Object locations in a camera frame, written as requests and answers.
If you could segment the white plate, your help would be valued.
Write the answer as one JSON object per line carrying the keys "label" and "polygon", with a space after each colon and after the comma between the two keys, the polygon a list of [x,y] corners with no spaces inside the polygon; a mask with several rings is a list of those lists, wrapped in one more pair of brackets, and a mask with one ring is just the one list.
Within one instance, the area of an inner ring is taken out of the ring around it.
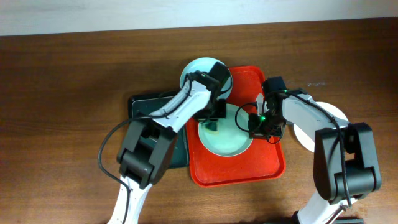
{"label": "white plate", "polygon": [[[329,103],[315,102],[312,99],[310,99],[310,102],[326,111],[329,117],[335,118],[341,128],[347,127],[349,121],[340,109]],[[315,150],[315,131],[323,128],[335,129],[335,125],[329,117],[317,108],[298,99],[288,98],[283,106],[284,118],[293,123],[296,138],[304,148],[311,152]]]}

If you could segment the green yellow sponge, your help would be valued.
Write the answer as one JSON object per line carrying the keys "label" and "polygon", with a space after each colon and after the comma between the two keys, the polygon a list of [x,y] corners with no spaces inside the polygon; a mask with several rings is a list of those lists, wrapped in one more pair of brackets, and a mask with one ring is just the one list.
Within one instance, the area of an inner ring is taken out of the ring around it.
{"label": "green yellow sponge", "polygon": [[218,123],[216,121],[210,121],[205,124],[205,129],[212,134],[215,134],[218,132]]}

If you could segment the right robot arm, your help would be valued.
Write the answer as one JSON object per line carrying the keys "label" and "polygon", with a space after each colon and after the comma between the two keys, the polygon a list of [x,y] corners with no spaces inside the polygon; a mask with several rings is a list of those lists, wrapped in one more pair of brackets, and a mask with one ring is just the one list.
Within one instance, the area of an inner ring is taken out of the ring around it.
{"label": "right robot arm", "polygon": [[251,139],[280,141],[286,124],[298,126],[314,141],[316,191],[289,223],[334,223],[358,200],[381,188],[381,172],[371,127],[333,116],[305,90],[290,90],[282,77],[262,84],[258,113],[251,113]]}

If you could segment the light green plate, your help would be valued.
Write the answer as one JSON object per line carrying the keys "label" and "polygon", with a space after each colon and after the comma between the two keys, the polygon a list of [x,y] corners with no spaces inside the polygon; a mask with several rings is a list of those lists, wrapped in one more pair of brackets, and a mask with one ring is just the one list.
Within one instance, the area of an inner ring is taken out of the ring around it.
{"label": "light green plate", "polygon": [[236,115],[238,108],[236,105],[226,105],[226,117],[216,121],[218,132],[215,134],[205,129],[205,124],[209,121],[198,125],[200,141],[211,153],[222,157],[233,157],[243,153],[252,144],[253,139],[249,137],[249,134],[236,125],[235,117],[242,129],[248,128],[248,114],[240,109]]}

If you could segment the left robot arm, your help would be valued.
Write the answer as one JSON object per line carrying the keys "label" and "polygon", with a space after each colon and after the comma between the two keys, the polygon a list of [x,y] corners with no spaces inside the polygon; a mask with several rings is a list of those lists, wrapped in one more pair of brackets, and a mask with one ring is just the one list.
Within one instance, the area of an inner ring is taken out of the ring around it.
{"label": "left robot arm", "polygon": [[219,96],[230,79],[229,68],[221,62],[207,72],[188,72],[180,91],[164,106],[148,115],[138,113],[111,130],[128,126],[116,157],[121,175],[109,175],[120,184],[110,223],[138,222],[150,188],[169,168],[178,132],[190,119],[211,123],[225,118],[226,103]]}

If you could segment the light blue plate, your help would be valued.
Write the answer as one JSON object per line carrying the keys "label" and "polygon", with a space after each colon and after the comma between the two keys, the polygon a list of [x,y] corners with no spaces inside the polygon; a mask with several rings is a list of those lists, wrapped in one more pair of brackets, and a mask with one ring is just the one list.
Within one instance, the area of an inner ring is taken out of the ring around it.
{"label": "light blue plate", "polygon": [[[197,58],[197,59],[191,61],[183,69],[183,72],[181,73],[181,76],[180,76],[180,88],[183,87],[183,85],[185,83],[185,75],[187,73],[195,72],[197,70],[199,70],[201,72],[209,72],[216,62],[219,62],[219,63],[224,65],[224,63],[221,62],[220,60],[215,59],[215,58],[211,58],[211,57],[202,57],[202,58]],[[224,84],[224,86],[222,87],[221,93],[220,93],[220,96],[218,97],[218,99],[227,99],[229,97],[229,95],[231,94],[232,89],[233,89],[232,74],[231,74],[231,72],[230,72],[230,70],[228,68],[227,68],[227,70],[229,72],[229,78],[228,78],[227,82]]]}

